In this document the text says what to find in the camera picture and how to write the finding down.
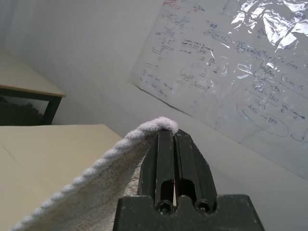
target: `white towel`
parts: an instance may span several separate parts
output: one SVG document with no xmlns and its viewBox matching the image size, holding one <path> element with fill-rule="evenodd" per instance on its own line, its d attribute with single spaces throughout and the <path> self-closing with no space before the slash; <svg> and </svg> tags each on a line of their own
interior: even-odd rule
<svg viewBox="0 0 308 231">
<path fill-rule="evenodd" d="M 164 117 L 141 124 L 11 231 L 111 231 L 117 201 L 137 194 L 142 160 L 161 129 L 175 134 L 178 125 Z"/>
</svg>

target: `table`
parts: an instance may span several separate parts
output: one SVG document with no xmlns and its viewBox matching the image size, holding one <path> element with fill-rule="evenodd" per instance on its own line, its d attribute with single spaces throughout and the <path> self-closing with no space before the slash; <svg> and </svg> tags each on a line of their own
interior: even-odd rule
<svg viewBox="0 0 308 231">
<path fill-rule="evenodd" d="M 119 140 L 105 125 L 0 127 L 0 230 L 31 214 Z"/>
<path fill-rule="evenodd" d="M 42 125 L 50 125 L 65 94 L 9 51 L 0 49 L 0 95 L 48 101 Z"/>
</svg>

